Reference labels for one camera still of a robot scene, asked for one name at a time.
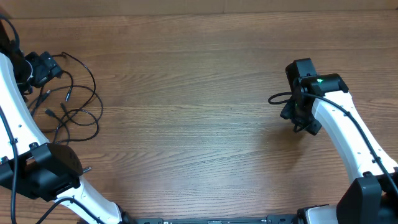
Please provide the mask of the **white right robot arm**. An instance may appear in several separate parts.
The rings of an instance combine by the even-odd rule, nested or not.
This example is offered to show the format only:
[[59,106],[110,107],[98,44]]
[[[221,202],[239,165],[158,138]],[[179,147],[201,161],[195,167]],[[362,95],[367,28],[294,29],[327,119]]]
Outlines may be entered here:
[[336,205],[305,208],[303,223],[397,223],[397,162],[377,143],[337,74],[288,75],[281,116],[295,131],[324,128],[343,160],[350,186]]

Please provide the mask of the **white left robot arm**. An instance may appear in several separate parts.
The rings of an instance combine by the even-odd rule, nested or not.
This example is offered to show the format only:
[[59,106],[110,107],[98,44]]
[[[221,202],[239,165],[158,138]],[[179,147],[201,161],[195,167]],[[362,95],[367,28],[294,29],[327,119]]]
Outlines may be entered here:
[[58,205],[87,223],[127,223],[121,208],[84,178],[85,170],[68,145],[71,139],[49,141],[36,125],[33,116],[46,95],[41,93],[26,105],[33,88],[43,89],[63,73],[48,52],[24,55],[18,34],[10,39],[1,29],[1,186],[11,190],[11,222],[17,221],[16,196],[20,194],[53,202],[39,223]]

